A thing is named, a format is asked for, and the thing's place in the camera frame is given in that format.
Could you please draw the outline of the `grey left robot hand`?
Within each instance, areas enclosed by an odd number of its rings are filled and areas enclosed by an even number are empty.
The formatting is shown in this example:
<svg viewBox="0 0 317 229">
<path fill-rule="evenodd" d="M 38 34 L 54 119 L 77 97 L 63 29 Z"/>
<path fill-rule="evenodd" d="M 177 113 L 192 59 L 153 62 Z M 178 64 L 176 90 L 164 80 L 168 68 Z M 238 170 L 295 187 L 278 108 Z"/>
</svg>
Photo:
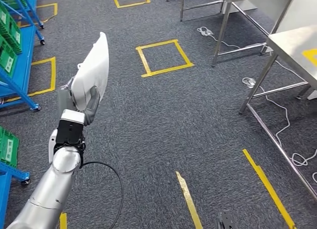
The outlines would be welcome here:
<svg viewBox="0 0 317 229">
<path fill-rule="evenodd" d="M 63 110 L 72 110 L 85 114 L 85 126 L 91 125 L 95 117 L 100 100 L 100 95 L 96 86 L 90 89 L 91 99 L 87 104 L 85 110 L 78 110 L 72 98 L 71 86 L 75 77 L 72 77 L 67 84 L 61 86 L 57 90 L 57 104 L 58 104 L 58 117 L 60 118 Z"/>
</svg>

